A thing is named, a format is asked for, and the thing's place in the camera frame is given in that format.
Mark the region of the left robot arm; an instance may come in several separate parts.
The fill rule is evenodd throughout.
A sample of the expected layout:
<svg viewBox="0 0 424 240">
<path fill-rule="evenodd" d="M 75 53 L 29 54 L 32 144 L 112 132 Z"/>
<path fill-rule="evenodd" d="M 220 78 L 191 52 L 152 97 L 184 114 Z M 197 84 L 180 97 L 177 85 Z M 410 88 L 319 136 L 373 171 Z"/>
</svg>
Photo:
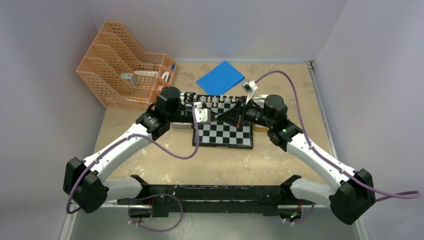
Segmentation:
<svg viewBox="0 0 424 240">
<path fill-rule="evenodd" d="M 116 168 L 150 144 L 179 160 L 188 160 L 196 155 L 199 149 L 197 146 L 191 154 L 182 156 L 157 141 L 174 122 L 191 123 L 196 130 L 199 129 L 198 118 L 202 115 L 202 104 L 196 102 L 184 106 L 180 94 L 176 87 L 165 87 L 157 95 L 156 103 L 150 104 L 119 138 L 83 160 L 74 157 L 67 162 L 63 181 L 63 190 L 68 195 L 65 207 L 67 214 L 80 210 L 92 213 L 104 202 L 124 198 L 130 198 L 138 205 L 146 203 L 149 191 L 134 178 L 127 181 L 123 188 L 114 190 L 112 196 L 109 196 L 112 188 L 105 184 Z"/>
</svg>

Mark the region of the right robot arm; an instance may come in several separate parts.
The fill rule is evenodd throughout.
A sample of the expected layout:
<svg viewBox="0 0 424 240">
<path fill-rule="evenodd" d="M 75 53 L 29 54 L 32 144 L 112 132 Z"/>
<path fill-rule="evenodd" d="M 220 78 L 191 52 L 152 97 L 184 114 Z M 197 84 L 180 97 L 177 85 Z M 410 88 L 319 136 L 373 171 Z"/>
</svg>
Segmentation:
<svg viewBox="0 0 424 240">
<path fill-rule="evenodd" d="M 372 175 L 365 169 L 359 171 L 345 165 L 327 152 L 319 152 L 296 124 L 288 119 L 288 107 L 283 98 L 268 95 L 263 106 L 242 96 L 234 107 L 219 113 L 215 119 L 234 127 L 248 122 L 267 127 L 269 140 L 283 151 L 297 157 L 313 169 L 325 184 L 297 177 L 281 189 L 280 196 L 288 204 L 307 200 L 331 210 L 337 219 L 352 225 L 376 203 Z"/>
</svg>

